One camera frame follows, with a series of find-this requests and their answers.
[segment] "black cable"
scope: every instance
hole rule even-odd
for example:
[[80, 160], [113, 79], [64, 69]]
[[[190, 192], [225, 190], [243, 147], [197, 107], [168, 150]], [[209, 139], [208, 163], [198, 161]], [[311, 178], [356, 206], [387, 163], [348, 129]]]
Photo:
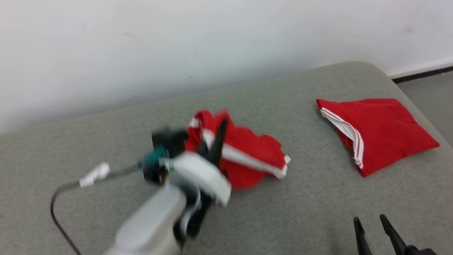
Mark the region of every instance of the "black cable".
[[[96, 181], [96, 182], [103, 182], [103, 181], [107, 181], [107, 180], [114, 180], [114, 179], [117, 179], [119, 177], [124, 177], [128, 174], [131, 174], [131, 173], [134, 173], [135, 171], [137, 170], [140, 170], [140, 168], [138, 168], [137, 166], [132, 166], [132, 167], [129, 167], [129, 168], [126, 168], [126, 169], [123, 169], [123, 170], [120, 170], [120, 171], [115, 171], [111, 174], [109, 174], [105, 179], [103, 180], [99, 180], [99, 181]], [[73, 190], [73, 189], [77, 189], [77, 188], [81, 188], [80, 187], [80, 183], [79, 181], [74, 181], [74, 182], [70, 182], [70, 183], [67, 183], [67, 184], [64, 184], [62, 186], [60, 186], [53, 194], [52, 196], [52, 199], [50, 201], [50, 215], [52, 216], [52, 220], [54, 221], [55, 225], [58, 227], [58, 229], [60, 230], [60, 232], [62, 233], [63, 237], [66, 239], [66, 241], [69, 243], [69, 245], [72, 247], [72, 249], [74, 250], [74, 252], [77, 254], [77, 255], [82, 255], [79, 251], [79, 249], [76, 247], [76, 245], [74, 244], [74, 242], [71, 240], [71, 238], [68, 236], [67, 232], [64, 230], [64, 228], [61, 226], [61, 224], [58, 222], [57, 218], [55, 217], [55, 213], [53, 211], [53, 207], [54, 207], [54, 204], [55, 204], [55, 201], [57, 200], [57, 197], [67, 191], [70, 191], [70, 190]]]

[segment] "clothing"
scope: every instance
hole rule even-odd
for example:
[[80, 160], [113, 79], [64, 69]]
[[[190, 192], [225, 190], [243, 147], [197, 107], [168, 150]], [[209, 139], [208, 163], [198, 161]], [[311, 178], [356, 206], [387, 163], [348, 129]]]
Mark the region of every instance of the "clothing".
[[364, 177], [404, 157], [439, 146], [394, 98], [316, 101], [322, 115], [338, 128], [341, 140], [353, 150], [357, 169]]
[[290, 158], [281, 151], [280, 143], [268, 135], [257, 136], [247, 127], [236, 126], [227, 110], [212, 115], [201, 110], [191, 120], [186, 150], [195, 151], [202, 140], [210, 147], [217, 128], [228, 119], [220, 170], [233, 188], [251, 188], [266, 175], [281, 179], [286, 176]]

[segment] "crumpled red cloth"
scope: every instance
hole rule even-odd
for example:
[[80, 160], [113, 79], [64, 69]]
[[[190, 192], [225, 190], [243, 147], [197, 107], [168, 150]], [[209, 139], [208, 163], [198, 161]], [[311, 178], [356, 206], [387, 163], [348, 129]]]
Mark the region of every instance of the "crumpled red cloth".
[[317, 99], [321, 114], [338, 128], [366, 177], [412, 154], [439, 146], [394, 98], [337, 103]]
[[290, 158], [282, 153], [280, 143], [271, 136], [257, 136], [247, 127], [236, 126], [227, 110], [215, 115], [207, 110], [197, 112], [189, 123], [186, 150], [196, 151], [202, 140], [210, 147], [224, 118], [228, 125], [220, 170], [232, 188], [251, 188], [266, 175], [278, 179], [286, 176]]

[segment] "folded red cloth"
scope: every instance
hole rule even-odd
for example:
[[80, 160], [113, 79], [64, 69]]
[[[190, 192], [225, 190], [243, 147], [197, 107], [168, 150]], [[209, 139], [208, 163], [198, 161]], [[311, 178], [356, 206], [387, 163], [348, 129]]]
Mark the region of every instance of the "folded red cloth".
[[439, 146], [394, 98], [316, 102], [322, 115], [338, 128], [341, 140], [354, 151], [357, 169], [364, 177], [404, 157]]
[[278, 179], [286, 176], [290, 158], [282, 153], [280, 143], [271, 136], [256, 136], [247, 127], [235, 126], [226, 110], [214, 116], [207, 110], [196, 113], [189, 123], [186, 150], [195, 151], [202, 140], [210, 147], [224, 118], [228, 126], [220, 170], [233, 188], [251, 188], [265, 175]]

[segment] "gray floor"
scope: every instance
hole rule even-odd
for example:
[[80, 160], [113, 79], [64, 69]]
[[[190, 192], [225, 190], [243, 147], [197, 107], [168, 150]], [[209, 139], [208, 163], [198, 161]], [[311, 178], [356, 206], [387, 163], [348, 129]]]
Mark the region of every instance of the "gray floor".
[[398, 86], [453, 147], [453, 72]]

